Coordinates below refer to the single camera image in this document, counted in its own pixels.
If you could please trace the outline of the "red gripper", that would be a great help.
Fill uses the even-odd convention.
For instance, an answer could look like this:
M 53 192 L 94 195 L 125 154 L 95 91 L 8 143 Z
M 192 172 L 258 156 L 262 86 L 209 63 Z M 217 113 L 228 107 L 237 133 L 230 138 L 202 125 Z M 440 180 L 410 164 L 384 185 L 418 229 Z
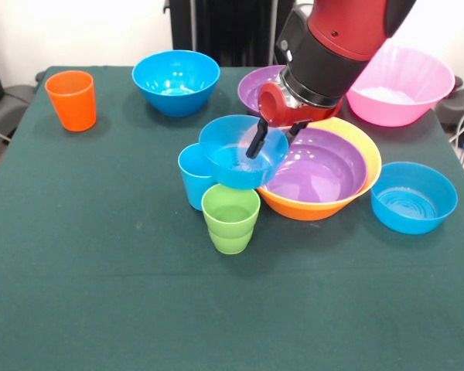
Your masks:
M 335 116 L 343 106 L 343 99 L 333 107 L 319 107 L 299 100 L 281 83 L 268 82 L 258 94 L 258 107 L 261 115 L 257 131 L 253 137 L 246 156 L 257 158 L 270 127 L 291 126 L 290 138 L 295 138 L 310 122 L 323 121 Z

